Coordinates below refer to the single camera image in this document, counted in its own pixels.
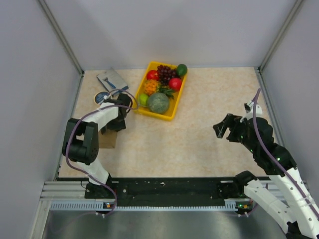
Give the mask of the brown cardboard paper box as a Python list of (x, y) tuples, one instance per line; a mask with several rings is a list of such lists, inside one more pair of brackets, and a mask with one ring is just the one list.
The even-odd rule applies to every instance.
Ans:
[(99, 148), (112, 149), (116, 147), (117, 132), (107, 130), (104, 134), (98, 133)]

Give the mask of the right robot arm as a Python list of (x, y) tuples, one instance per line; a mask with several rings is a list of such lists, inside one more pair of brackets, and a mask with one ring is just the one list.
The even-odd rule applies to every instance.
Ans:
[(296, 162), (287, 149), (274, 142), (273, 128), (261, 117), (242, 119), (227, 114), (213, 126), (218, 138), (230, 130), (227, 140), (244, 145), (269, 179), (280, 190), (282, 202), (251, 172), (235, 176), (233, 192), (238, 197), (253, 199), (280, 226), (288, 239), (319, 237), (319, 208), (302, 182)]

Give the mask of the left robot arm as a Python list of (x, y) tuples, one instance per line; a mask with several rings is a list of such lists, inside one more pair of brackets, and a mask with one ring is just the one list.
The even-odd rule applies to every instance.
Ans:
[(96, 110), (80, 119), (71, 118), (66, 125), (62, 154), (67, 165), (88, 176), (104, 198), (112, 194), (113, 185), (108, 182), (111, 175), (98, 159), (99, 134), (125, 129), (125, 118), (132, 106), (131, 97), (120, 93), (117, 99), (103, 100)]

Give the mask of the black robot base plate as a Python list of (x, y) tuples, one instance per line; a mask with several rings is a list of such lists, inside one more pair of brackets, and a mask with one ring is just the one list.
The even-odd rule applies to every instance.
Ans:
[(113, 178), (110, 189), (88, 183), (86, 199), (114, 199), (118, 206), (223, 206), (226, 199), (245, 199), (234, 178)]

